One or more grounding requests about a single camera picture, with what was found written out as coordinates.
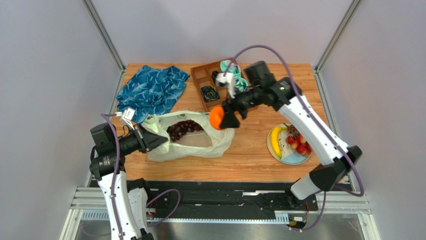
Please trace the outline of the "fake orange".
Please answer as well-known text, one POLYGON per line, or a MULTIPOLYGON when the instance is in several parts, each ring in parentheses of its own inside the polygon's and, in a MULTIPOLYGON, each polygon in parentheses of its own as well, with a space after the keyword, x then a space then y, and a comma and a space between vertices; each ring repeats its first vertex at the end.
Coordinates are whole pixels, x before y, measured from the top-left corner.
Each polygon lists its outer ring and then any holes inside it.
POLYGON ((223 121, 223 118, 225 116, 225 111, 222 106, 216 106, 211 109, 209 112, 209 123, 210 125, 216 129, 221 131, 221 124, 223 121))

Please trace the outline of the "fake dark grape bunch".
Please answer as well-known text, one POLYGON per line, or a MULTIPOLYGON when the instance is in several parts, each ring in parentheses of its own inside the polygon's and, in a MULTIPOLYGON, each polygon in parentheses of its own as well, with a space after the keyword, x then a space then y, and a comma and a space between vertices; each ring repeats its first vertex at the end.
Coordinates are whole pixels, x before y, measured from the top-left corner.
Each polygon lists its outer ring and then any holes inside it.
POLYGON ((179 121, 166 129, 172 142, 179 141, 188 133, 204 131, 202 126, 194 120, 179 121))

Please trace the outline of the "translucent white plastic bag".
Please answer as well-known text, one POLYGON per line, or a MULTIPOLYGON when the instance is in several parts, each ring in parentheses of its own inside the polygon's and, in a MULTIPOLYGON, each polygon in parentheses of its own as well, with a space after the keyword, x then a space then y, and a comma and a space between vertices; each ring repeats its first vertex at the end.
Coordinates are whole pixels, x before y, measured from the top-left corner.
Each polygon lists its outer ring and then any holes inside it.
POLYGON ((155 162, 171 161, 185 157, 218 158, 231 146, 234 129, 217 130, 210 125, 209 113, 180 110, 163 115, 149 115, 142 126, 151 133, 167 138, 167 142, 150 151, 147 158, 155 162), (173 142, 167 128, 185 121, 194 121, 200 131, 189 132, 173 142))

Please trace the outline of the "fake yellow banana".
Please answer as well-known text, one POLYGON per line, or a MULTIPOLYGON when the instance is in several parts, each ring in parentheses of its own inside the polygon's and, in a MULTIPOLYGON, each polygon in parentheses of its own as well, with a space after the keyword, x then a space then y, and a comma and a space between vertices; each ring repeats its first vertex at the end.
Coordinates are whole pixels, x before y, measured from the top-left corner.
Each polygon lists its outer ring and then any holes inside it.
POLYGON ((285 127, 276 126, 274 127, 269 135, 270 147, 275 156, 280 160, 282 158, 282 150, 280 145, 280 133, 286 131, 285 127))

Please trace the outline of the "fake red lychee bunch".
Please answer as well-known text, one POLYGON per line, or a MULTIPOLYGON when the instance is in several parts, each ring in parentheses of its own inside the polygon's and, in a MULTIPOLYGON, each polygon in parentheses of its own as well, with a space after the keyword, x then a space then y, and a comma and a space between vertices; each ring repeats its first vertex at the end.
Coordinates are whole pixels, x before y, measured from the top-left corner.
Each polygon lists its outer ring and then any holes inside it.
POLYGON ((307 140, 301 135, 294 125, 285 123, 284 126, 288 133, 285 141, 289 144, 290 149, 301 156, 309 157, 312 153, 312 148, 307 140))

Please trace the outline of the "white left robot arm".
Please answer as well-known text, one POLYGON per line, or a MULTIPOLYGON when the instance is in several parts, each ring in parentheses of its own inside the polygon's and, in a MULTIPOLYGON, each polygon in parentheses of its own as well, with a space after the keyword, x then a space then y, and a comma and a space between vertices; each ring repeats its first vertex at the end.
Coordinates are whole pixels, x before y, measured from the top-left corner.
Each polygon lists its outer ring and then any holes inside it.
POLYGON ((117 137, 116 128, 102 123, 90 130, 95 143, 89 170, 103 193, 113 240, 152 240, 148 230, 147 182, 127 181, 125 156, 135 151, 148 153, 167 142, 167 138, 136 124, 128 135, 117 137))

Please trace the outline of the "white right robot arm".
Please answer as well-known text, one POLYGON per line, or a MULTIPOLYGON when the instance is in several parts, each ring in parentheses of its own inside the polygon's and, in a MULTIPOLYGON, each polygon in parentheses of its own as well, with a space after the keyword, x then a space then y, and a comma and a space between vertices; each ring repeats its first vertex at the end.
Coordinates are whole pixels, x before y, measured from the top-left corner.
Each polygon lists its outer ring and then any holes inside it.
POLYGON ((229 98, 210 111, 210 124, 217 130, 239 128, 236 112, 245 119, 251 108, 259 105, 272 107, 294 125, 320 162, 285 191, 285 199, 289 204, 296 205, 319 191, 330 191, 352 170, 362 155, 361 149, 356 145, 349 146, 335 135, 312 110, 302 90, 289 77, 276 80, 264 61, 253 63, 244 71, 252 86, 243 92, 236 88, 234 74, 217 74, 215 83, 227 88, 229 98))

